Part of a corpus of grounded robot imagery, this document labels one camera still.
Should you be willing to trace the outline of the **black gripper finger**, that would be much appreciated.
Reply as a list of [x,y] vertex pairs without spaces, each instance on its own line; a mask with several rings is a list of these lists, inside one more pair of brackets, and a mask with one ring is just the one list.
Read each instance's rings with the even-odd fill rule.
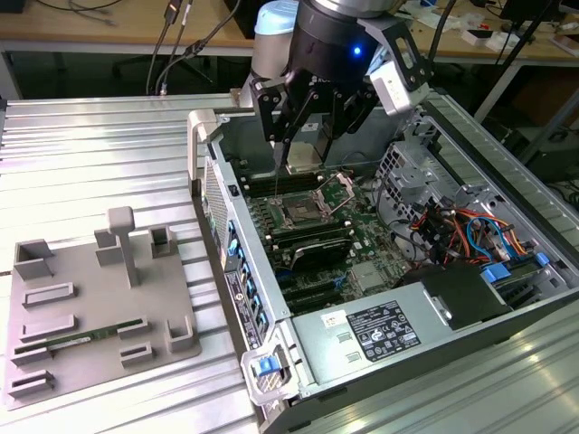
[[378,102],[374,90],[358,90],[348,99],[334,91],[330,112],[322,117],[322,128],[318,135],[318,154],[325,163],[334,141],[344,134],[354,134],[363,125]]
[[275,157],[287,157],[293,138],[312,113],[318,93],[287,78],[255,79],[250,84],[253,107]]

